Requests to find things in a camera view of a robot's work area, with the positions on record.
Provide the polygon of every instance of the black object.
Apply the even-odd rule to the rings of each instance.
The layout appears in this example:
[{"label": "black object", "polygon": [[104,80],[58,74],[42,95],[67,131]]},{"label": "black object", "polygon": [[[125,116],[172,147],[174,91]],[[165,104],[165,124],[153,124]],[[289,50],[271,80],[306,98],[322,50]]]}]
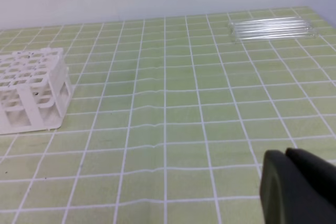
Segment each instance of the black object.
[{"label": "black object", "polygon": [[260,198],[266,224],[336,224],[336,168],[304,150],[267,151]]}]

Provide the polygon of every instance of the green grid tablecloth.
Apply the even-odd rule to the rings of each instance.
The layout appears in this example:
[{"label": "green grid tablecloth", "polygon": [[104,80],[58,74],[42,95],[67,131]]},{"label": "green grid tablecloth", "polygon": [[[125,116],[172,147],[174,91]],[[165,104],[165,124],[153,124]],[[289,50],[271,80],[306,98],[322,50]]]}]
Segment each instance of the green grid tablecloth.
[{"label": "green grid tablecloth", "polygon": [[[320,37],[233,44],[229,19],[301,15]],[[1,223],[262,223],[267,149],[336,160],[336,30],[307,7],[0,32],[64,47],[61,128],[0,137]]]}]

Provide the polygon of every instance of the white grid line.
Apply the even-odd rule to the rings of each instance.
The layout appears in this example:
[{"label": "white grid line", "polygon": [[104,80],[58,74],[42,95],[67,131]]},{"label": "white grid line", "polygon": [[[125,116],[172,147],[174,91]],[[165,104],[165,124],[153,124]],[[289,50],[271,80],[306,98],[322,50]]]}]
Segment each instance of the white grid line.
[{"label": "white grid line", "polygon": [[251,57],[250,57],[248,51],[246,50],[244,43],[242,43],[242,46],[243,46],[243,48],[244,48],[244,50],[245,50],[245,52],[246,52],[246,54],[247,54],[248,59],[250,60],[250,62],[251,62],[251,64],[252,64],[252,66],[253,66],[253,68],[254,68],[254,70],[255,70],[255,72],[256,72],[258,78],[259,78],[259,81],[260,81],[260,83],[261,83],[261,85],[262,85],[264,91],[266,92],[266,94],[267,94],[267,96],[268,96],[268,99],[270,100],[270,102],[271,102],[271,104],[272,104],[272,106],[273,106],[275,112],[276,112],[277,115],[278,115],[279,120],[281,121],[281,124],[282,124],[283,128],[285,129],[287,135],[289,136],[289,138],[290,138],[290,140],[291,140],[293,146],[294,146],[295,148],[297,148],[297,145],[296,145],[296,143],[294,142],[293,137],[292,137],[290,131],[288,130],[288,128],[287,128],[285,122],[283,121],[283,118],[281,117],[281,114],[280,114],[278,108],[275,106],[274,101],[273,101],[271,95],[269,94],[269,92],[268,92],[268,90],[267,90],[267,88],[266,88],[266,86],[265,86],[265,84],[264,84],[264,81],[262,80],[262,78],[261,78],[261,76],[260,76],[260,74],[259,74],[259,72],[258,72],[257,67],[254,65],[254,63],[253,63],[253,61],[252,61],[252,59],[251,59]]},{"label": "white grid line", "polygon": [[[215,41],[214,33],[213,33],[213,31],[212,31],[212,28],[211,28],[210,24],[209,24],[209,28],[210,28],[211,34],[213,35],[213,40]],[[251,142],[250,142],[249,136],[248,136],[248,134],[247,134],[247,131],[246,131],[246,128],[245,128],[243,119],[242,119],[242,117],[241,117],[241,114],[240,114],[240,111],[239,111],[239,108],[238,108],[238,104],[237,104],[236,98],[235,98],[235,96],[234,96],[232,87],[231,87],[231,85],[230,85],[230,80],[229,80],[229,78],[228,78],[228,74],[227,74],[226,69],[225,69],[225,67],[224,67],[224,64],[223,64],[221,55],[220,55],[219,50],[218,50],[218,46],[217,46],[217,44],[215,44],[215,45],[216,45],[216,49],[217,49],[217,52],[218,52],[219,60],[220,60],[220,62],[221,62],[221,64],[222,64],[222,68],[223,68],[224,75],[225,75],[225,77],[226,77],[226,79],[227,79],[228,88],[229,88],[230,94],[231,94],[232,99],[233,99],[233,103],[234,103],[234,105],[235,105],[235,108],[236,108],[236,111],[237,111],[237,114],[238,114],[239,122],[240,122],[240,124],[241,124],[241,126],[242,126],[241,128],[242,128],[243,131],[244,131],[244,135],[245,135],[245,138],[246,138],[246,140],[247,140],[248,147],[249,147],[249,150],[250,150],[251,155],[252,155],[252,157],[253,157],[253,160],[254,160],[255,164],[257,164],[257,163],[258,163],[258,160],[257,160],[257,157],[256,157],[254,151],[253,151],[253,147],[252,147],[252,145],[251,145]],[[261,177],[261,170],[260,170],[259,167],[257,167],[257,172],[258,172],[258,175],[259,175],[259,178],[260,178],[260,177]]]},{"label": "white grid line", "polygon": [[135,90],[137,88],[136,79],[138,78],[138,67],[139,67],[139,62],[140,62],[140,54],[141,54],[142,38],[143,38],[144,29],[145,29],[145,19],[143,20],[143,26],[142,26],[142,34],[141,34],[141,42],[140,42],[140,48],[139,48],[139,56],[138,56],[138,62],[137,62],[137,69],[136,69],[136,72],[135,72],[133,95],[132,95],[132,101],[131,101],[131,110],[130,110],[130,114],[129,114],[129,121],[128,121],[127,133],[126,133],[125,150],[124,150],[124,153],[123,153],[122,164],[121,164],[121,175],[120,175],[119,184],[118,184],[117,199],[115,201],[116,206],[114,208],[113,224],[116,224],[117,223],[117,219],[118,219],[118,209],[119,209],[119,203],[120,203],[120,197],[121,197],[122,181],[123,181],[123,173],[124,173],[124,169],[125,169],[128,140],[129,140],[130,130],[131,130],[132,111],[133,111],[133,106],[134,106]]},{"label": "white grid line", "polygon": [[27,190],[26,190],[26,192],[25,192],[25,194],[24,194],[24,196],[23,196],[23,199],[21,200],[21,203],[20,203],[20,205],[19,205],[19,207],[18,207],[18,209],[17,209],[17,211],[16,211],[16,213],[15,213],[15,216],[14,216],[14,219],[13,219],[13,221],[12,221],[12,224],[15,224],[15,223],[16,223],[17,218],[18,218],[19,214],[20,214],[21,211],[22,211],[23,205],[24,205],[24,203],[26,202],[26,199],[27,199],[27,197],[28,197],[29,191],[30,191],[30,189],[31,189],[31,187],[32,187],[32,185],[33,185],[35,179],[36,179],[36,176],[37,176],[37,174],[38,174],[38,171],[39,171],[39,168],[40,168],[40,166],[41,166],[41,163],[42,163],[42,161],[43,161],[43,159],[44,159],[44,157],[45,157],[45,155],[46,155],[47,150],[49,149],[49,147],[50,147],[50,145],[51,145],[51,142],[52,142],[54,136],[55,136],[55,133],[53,133],[52,136],[50,137],[50,140],[49,140],[49,142],[48,142],[48,145],[46,146],[46,148],[45,148],[45,150],[44,150],[44,153],[42,154],[42,156],[41,156],[41,158],[40,158],[40,160],[39,160],[39,162],[38,162],[38,164],[37,164],[37,167],[36,167],[36,170],[35,170],[35,172],[34,172],[34,175],[33,175],[33,177],[30,179],[28,188],[27,188]]},{"label": "white grid line", "polygon": [[192,52],[192,46],[191,46],[190,37],[189,37],[189,29],[188,29],[187,17],[185,16],[184,18],[185,18],[185,25],[186,25],[186,28],[187,28],[188,40],[189,40],[189,45],[190,45],[190,54],[191,54],[191,61],[192,61],[192,66],[193,66],[194,78],[195,78],[195,86],[196,86],[198,107],[199,107],[199,110],[200,110],[202,130],[203,130],[203,136],[204,136],[204,140],[205,140],[206,156],[207,156],[207,160],[208,160],[208,166],[210,168],[210,179],[211,179],[211,184],[212,184],[212,188],[213,188],[213,194],[214,194],[214,198],[215,198],[215,206],[216,206],[216,212],[217,212],[217,219],[218,219],[218,223],[222,224],[222,216],[221,216],[221,213],[220,213],[219,203],[218,203],[218,199],[217,199],[216,182],[215,182],[214,173],[212,171],[211,156],[210,156],[208,139],[207,139],[207,134],[206,134],[206,130],[205,130],[205,124],[204,124],[204,119],[203,119],[201,99],[200,99],[200,95],[199,95],[200,93],[198,91],[197,76],[196,76],[196,70],[195,70],[195,66],[194,66],[194,57],[193,57],[193,52]]},{"label": "white grid line", "polygon": [[[230,196],[230,197],[218,197],[218,200],[237,200],[237,199],[245,199],[245,200],[254,200],[259,199],[258,195],[252,196]],[[195,198],[195,199],[173,199],[168,200],[167,203],[178,203],[178,202],[203,202],[203,201],[213,201],[214,198]],[[128,202],[119,203],[119,206],[128,206],[140,202],[150,202],[150,203],[157,203],[161,204],[164,203],[163,200],[158,199],[137,199]],[[100,204],[100,205],[86,205],[86,206],[71,206],[70,209],[88,209],[88,208],[104,208],[104,207],[115,207],[115,204]],[[34,211],[53,211],[53,210],[66,210],[66,207],[45,207],[45,208],[25,208],[22,209],[22,212],[34,212]],[[11,213],[15,212],[15,209],[4,209],[0,210],[0,213]]]},{"label": "white grid line", "polygon": [[164,109],[163,109],[163,166],[164,166],[164,171],[163,171],[163,179],[164,179],[164,205],[163,205],[163,223],[167,224],[167,219],[168,219],[168,213],[167,213],[167,148],[166,148],[166,141],[167,141],[167,124],[166,124],[166,106],[167,106],[167,97],[166,97],[166,18],[164,17],[164,73],[163,73],[163,78],[164,78],[164,83],[163,83],[163,89],[164,89],[164,95],[163,95],[163,103],[164,103]]},{"label": "white grid line", "polygon": [[[124,26],[124,23],[122,24],[118,41],[120,40],[121,33],[123,31],[123,26]],[[95,42],[97,42],[97,40],[99,38],[99,34],[103,30],[103,27],[104,27],[104,23],[101,25],[100,31],[99,31],[99,33],[98,33],[98,35],[96,37],[96,41]],[[116,46],[116,48],[114,50],[114,53],[113,53],[113,58],[112,58],[111,63],[110,63],[110,70],[111,70],[112,65],[113,65],[113,60],[114,60],[114,57],[116,55],[117,48],[118,48],[118,44],[117,44],[117,46]],[[105,92],[105,88],[106,88],[106,83],[105,83],[105,85],[103,87],[102,94]],[[94,117],[93,122],[92,122],[92,126],[91,126],[91,129],[90,129],[88,140],[87,140],[86,145],[85,145],[84,153],[83,153],[82,158],[80,160],[80,165],[79,165],[79,168],[78,168],[78,171],[77,171],[77,174],[76,174],[76,178],[75,178],[75,181],[73,183],[73,186],[72,186],[72,189],[71,189],[71,193],[70,193],[70,196],[69,196],[69,199],[68,199],[67,208],[66,208],[66,211],[64,212],[64,215],[63,215],[62,224],[65,224],[65,221],[66,221],[67,216],[68,216],[68,211],[69,211],[69,208],[70,208],[70,204],[71,204],[72,198],[74,196],[74,193],[75,193],[75,190],[76,190],[76,185],[77,185],[77,182],[78,182],[78,178],[80,176],[81,168],[83,166],[83,163],[84,163],[84,160],[85,160],[85,156],[86,156],[89,144],[90,144],[91,136],[92,136],[92,133],[93,133],[93,128],[95,126],[95,123],[96,123],[96,120],[97,120],[97,117],[98,117],[98,111],[100,109],[101,101],[102,101],[102,97],[100,98],[100,101],[98,103],[97,111],[96,111],[95,117]]]}]

